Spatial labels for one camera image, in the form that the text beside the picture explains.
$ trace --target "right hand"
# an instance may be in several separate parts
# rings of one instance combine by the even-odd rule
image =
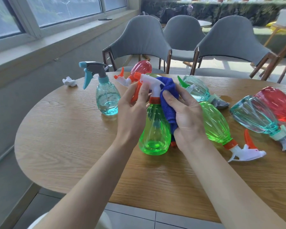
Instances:
[[[179,84],[176,84],[179,100],[170,92],[164,91],[163,97],[175,111],[178,128],[174,131],[174,137],[178,148],[185,152],[193,142],[208,142],[203,125],[202,108],[200,104]]]

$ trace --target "white wall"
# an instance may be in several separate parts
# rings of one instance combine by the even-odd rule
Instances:
[[[105,32],[57,61],[49,62],[0,89],[0,154],[14,144],[17,129],[30,109],[48,93],[63,85],[63,78],[83,77],[84,71],[78,62],[102,62],[102,49],[122,34],[126,24]],[[126,59],[117,59],[117,66],[121,67]],[[0,225],[30,184],[31,181],[18,167],[14,154],[0,161]]]

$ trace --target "black bag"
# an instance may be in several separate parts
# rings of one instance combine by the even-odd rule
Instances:
[[[177,15],[187,15],[187,5],[182,5],[176,8],[166,8],[160,16],[160,22],[166,24],[168,20]]]

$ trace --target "blue microfiber cloth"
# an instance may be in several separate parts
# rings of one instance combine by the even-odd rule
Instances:
[[[163,97],[163,91],[168,90],[176,99],[179,98],[179,93],[176,90],[176,85],[172,78],[157,77],[157,79],[165,84],[165,86],[161,85],[161,89],[162,89],[160,93],[161,107],[163,109],[165,118],[170,124],[170,131],[172,133],[171,141],[175,141],[174,131],[178,127],[177,122],[176,122],[176,111],[171,106],[169,106],[168,103],[165,101]]]

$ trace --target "wood grain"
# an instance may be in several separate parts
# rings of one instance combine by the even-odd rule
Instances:
[[[113,79],[121,95],[126,88]],[[165,75],[177,82],[176,75]],[[231,106],[247,95],[273,86],[286,93],[286,85],[251,79],[199,77],[211,93],[220,95]],[[67,193],[102,156],[113,142],[117,116],[102,115],[96,106],[96,78],[86,90],[62,86],[44,97],[27,114],[15,140],[17,161],[35,183]],[[244,145],[244,127],[235,122],[229,110],[223,115],[231,135]],[[286,152],[264,134],[250,132],[264,158],[231,162],[234,170],[275,212],[286,221]],[[231,152],[214,144],[228,160]],[[192,218],[220,222],[208,197],[187,160],[177,148],[161,156],[149,156],[135,147],[110,202]]]

